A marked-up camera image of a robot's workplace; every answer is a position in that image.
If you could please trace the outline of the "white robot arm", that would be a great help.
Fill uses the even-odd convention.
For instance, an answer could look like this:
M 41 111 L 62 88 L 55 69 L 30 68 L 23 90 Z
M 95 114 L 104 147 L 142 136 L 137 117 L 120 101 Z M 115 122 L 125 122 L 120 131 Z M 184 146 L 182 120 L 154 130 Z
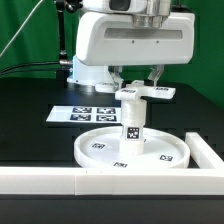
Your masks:
M 123 67 L 150 65 L 156 83 L 166 65 L 191 60 L 194 22 L 194 13 L 172 0 L 83 0 L 68 82 L 113 93 Z

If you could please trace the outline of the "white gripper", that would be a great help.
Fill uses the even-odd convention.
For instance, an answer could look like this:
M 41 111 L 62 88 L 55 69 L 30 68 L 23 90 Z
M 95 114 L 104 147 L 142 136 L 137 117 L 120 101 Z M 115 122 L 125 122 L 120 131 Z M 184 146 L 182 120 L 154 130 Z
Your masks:
M 122 88 L 122 66 L 153 65 L 148 79 L 156 86 L 162 64 L 185 64 L 193 56 L 192 13 L 171 13 L 161 28 L 134 27 L 130 15 L 85 13 L 77 31 L 76 56 L 86 65 L 110 66 L 114 90 Z

